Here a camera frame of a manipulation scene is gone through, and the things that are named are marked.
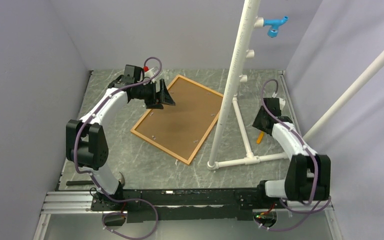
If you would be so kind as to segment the orange picture frame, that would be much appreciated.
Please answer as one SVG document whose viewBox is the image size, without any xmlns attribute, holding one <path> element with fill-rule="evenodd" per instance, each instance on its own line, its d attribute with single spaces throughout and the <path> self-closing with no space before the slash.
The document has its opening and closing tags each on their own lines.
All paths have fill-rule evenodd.
<svg viewBox="0 0 384 240">
<path fill-rule="evenodd" d="M 130 131 L 190 165 L 218 121 L 223 94 L 179 74 L 167 88 L 175 105 L 148 109 Z"/>
</svg>

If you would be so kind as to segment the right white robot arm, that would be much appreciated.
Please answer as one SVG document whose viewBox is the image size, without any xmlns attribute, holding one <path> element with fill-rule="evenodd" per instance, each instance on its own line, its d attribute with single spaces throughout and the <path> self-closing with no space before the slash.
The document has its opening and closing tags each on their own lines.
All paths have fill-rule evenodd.
<svg viewBox="0 0 384 240">
<path fill-rule="evenodd" d="M 261 181 L 261 190 L 255 194 L 260 207 L 269 207 L 275 198 L 301 203 L 329 198 L 331 160 L 313 150 L 298 134 L 292 120 L 282 115 L 279 98 L 263 98 L 252 126 L 273 137 L 289 159 L 284 179 Z"/>
</svg>

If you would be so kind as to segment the orange handled screwdriver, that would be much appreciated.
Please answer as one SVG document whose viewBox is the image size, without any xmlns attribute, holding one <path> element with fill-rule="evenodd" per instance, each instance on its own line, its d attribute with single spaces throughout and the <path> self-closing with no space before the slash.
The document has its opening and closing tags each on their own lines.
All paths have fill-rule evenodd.
<svg viewBox="0 0 384 240">
<path fill-rule="evenodd" d="M 262 142 L 264 135 L 265 135 L 265 133 L 264 133 L 263 131 L 261 131 L 261 132 L 259 133 L 259 136 L 258 136 L 258 138 L 257 138 L 257 140 L 256 140 L 256 143 L 257 143 L 257 144 L 260 144 L 260 143 Z"/>
</svg>

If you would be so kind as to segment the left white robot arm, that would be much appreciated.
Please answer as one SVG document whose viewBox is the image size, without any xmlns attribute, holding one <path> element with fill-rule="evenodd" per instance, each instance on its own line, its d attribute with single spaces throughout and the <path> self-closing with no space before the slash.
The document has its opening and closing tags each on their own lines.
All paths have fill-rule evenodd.
<svg viewBox="0 0 384 240">
<path fill-rule="evenodd" d="M 111 210 L 124 203 L 124 184 L 112 173 L 107 159 L 109 147 L 106 125 L 131 100 L 144 101 L 147 109 L 162 110 L 165 105 L 175 106 L 160 68 L 126 65 L 123 74 L 112 80 L 103 97 L 83 117 L 69 120 L 65 128 L 66 159 L 73 162 L 75 171 L 88 174 Z"/>
</svg>

